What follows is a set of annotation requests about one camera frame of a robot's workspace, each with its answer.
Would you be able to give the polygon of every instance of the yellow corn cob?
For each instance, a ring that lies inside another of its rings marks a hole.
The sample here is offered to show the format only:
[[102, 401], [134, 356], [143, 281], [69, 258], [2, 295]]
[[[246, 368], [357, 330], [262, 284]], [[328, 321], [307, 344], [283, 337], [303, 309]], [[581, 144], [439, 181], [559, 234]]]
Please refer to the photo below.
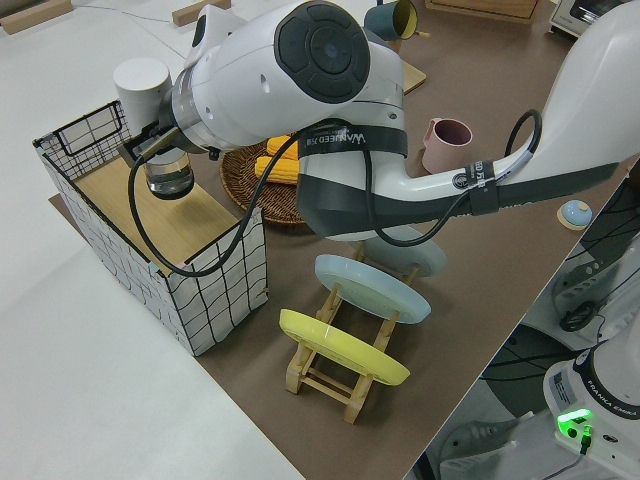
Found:
[[[258, 157], [256, 159], [256, 165], [254, 171], [256, 177], [262, 176], [262, 172], [267, 168], [267, 165], [273, 157]], [[300, 162], [298, 160], [291, 160], [289, 158], [281, 158], [276, 163], [273, 170], [267, 177], [268, 182], [275, 183], [288, 183], [295, 185], [298, 183], [298, 172], [300, 171]]]
[[[267, 153], [272, 157], [276, 154], [278, 149], [284, 145], [284, 142], [289, 140], [288, 135], [281, 135], [280, 137], [273, 137], [267, 140]], [[298, 160], [298, 142], [295, 142], [282, 154], [282, 158], [289, 158], [291, 160]]]

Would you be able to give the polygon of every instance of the black strap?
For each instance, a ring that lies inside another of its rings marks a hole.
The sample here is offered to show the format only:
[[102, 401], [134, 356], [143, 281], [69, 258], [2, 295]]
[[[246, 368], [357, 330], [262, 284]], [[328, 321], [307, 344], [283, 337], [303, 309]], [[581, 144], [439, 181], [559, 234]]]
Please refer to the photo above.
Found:
[[500, 207], [493, 162], [475, 162], [465, 167], [470, 188], [469, 202], [472, 215], [497, 212]]
[[407, 134], [397, 128], [372, 125], [325, 125], [303, 133], [298, 140], [301, 157], [362, 150], [406, 157]]

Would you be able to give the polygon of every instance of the green light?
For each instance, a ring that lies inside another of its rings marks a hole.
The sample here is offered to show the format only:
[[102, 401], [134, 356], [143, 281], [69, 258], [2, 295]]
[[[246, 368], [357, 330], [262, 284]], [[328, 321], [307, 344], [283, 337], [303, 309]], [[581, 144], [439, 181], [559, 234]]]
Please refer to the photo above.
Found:
[[[569, 436], [569, 428], [575, 428], [580, 423], [584, 422], [587, 418], [591, 417], [591, 410], [587, 408], [581, 408], [574, 410], [573, 412], [563, 413], [558, 415], [558, 428], [565, 435]], [[585, 425], [584, 435], [591, 435], [591, 427]]]

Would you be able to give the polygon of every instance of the pink mug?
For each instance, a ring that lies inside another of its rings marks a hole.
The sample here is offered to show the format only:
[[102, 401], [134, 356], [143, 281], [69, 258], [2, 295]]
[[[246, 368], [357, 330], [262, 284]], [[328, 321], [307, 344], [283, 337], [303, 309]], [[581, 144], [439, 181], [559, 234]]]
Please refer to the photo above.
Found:
[[425, 146], [422, 166], [429, 173], [447, 172], [463, 168], [464, 153], [471, 143], [471, 129], [452, 118], [432, 118], [422, 140]]

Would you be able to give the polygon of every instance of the blue plate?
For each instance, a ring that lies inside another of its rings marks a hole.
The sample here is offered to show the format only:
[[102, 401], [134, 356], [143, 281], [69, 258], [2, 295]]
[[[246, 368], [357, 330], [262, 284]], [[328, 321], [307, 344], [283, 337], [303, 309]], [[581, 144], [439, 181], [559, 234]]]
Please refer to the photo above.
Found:
[[[411, 240], [422, 235], [409, 225], [385, 228], [384, 232], [398, 240]], [[358, 246], [356, 242], [351, 245], [354, 248]], [[447, 265], [447, 256], [433, 240], [414, 247], [396, 247], [380, 237], [373, 237], [364, 240], [362, 253], [365, 258], [403, 275], [409, 275], [414, 267], [418, 267], [418, 277], [430, 277]]]
[[389, 319], [400, 312], [398, 323], [419, 323], [431, 306], [418, 292], [395, 277], [366, 263], [336, 255], [316, 258], [316, 276], [329, 290], [356, 307]]

